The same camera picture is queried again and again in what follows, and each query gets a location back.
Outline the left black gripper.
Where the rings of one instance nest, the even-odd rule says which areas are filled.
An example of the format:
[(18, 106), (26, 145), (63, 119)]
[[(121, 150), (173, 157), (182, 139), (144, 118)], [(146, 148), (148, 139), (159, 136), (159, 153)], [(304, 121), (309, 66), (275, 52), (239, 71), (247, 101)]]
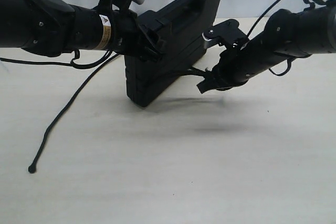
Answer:
[[(165, 43), (171, 35), (171, 21), (166, 12), (149, 10), (138, 17), (133, 11), (113, 11), (111, 17), (112, 51), (143, 61), (159, 61), (165, 55)], [(144, 43), (143, 32), (139, 29), (137, 18), (157, 45)]]

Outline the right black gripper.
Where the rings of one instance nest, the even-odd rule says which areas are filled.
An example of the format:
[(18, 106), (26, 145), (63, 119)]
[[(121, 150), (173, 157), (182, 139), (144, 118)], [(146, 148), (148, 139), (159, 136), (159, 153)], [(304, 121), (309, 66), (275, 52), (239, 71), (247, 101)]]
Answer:
[(248, 58), (249, 53), (244, 50), (224, 50), (220, 54), (219, 63), (212, 69), (214, 77), (205, 78), (196, 85), (199, 92), (203, 94), (211, 90), (227, 91), (246, 84), (249, 78), (246, 77), (246, 73), (241, 74), (240, 71)]

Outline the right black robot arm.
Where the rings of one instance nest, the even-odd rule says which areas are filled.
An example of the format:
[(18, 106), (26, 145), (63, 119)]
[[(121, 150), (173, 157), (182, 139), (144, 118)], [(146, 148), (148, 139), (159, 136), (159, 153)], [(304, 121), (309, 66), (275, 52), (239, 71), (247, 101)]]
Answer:
[(204, 47), (225, 46), (220, 60), (197, 87), (200, 93), (227, 91), (286, 61), (335, 53), (335, 0), (299, 13), (280, 9), (253, 39), (228, 19), (203, 32)]

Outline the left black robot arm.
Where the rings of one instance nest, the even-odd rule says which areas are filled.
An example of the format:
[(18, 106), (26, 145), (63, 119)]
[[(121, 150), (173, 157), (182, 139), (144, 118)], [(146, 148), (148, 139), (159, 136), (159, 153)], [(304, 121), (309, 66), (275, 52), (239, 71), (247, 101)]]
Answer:
[(91, 9), (62, 0), (1, 0), (1, 47), (46, 57), (104, 50), (158, 61), (165, 43), (139, 23), (133, 2), (144, 0), (99, 0)]

